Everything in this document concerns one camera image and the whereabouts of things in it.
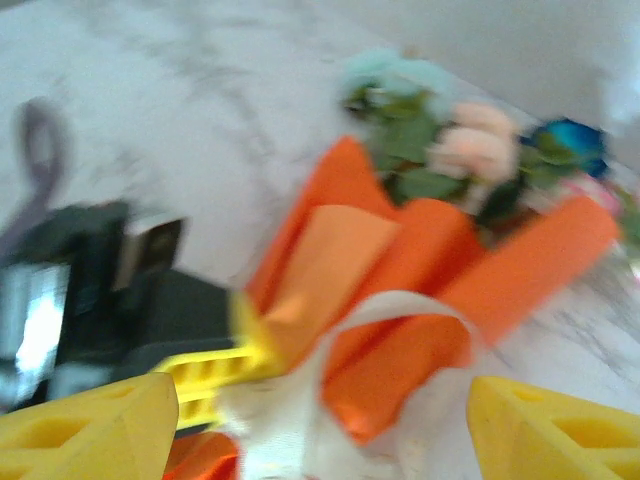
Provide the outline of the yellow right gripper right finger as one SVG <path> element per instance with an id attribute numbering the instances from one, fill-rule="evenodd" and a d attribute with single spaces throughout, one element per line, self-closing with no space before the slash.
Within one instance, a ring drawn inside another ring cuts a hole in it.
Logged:
<path id="1" fill-rule="evenodd" d="M 637 479 L 639 417 L 502 377 L 471 382 L 467 425 L 484 479 Z"/>

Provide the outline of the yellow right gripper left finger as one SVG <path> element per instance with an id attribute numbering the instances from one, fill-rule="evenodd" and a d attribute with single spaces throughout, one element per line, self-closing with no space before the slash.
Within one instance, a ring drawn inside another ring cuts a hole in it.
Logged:
<path id="1" fill-rule="evenodd" d="M 167 373 L 21 409 L 1 417 L 1 477 L 160 479 L 177 419 Z"/>

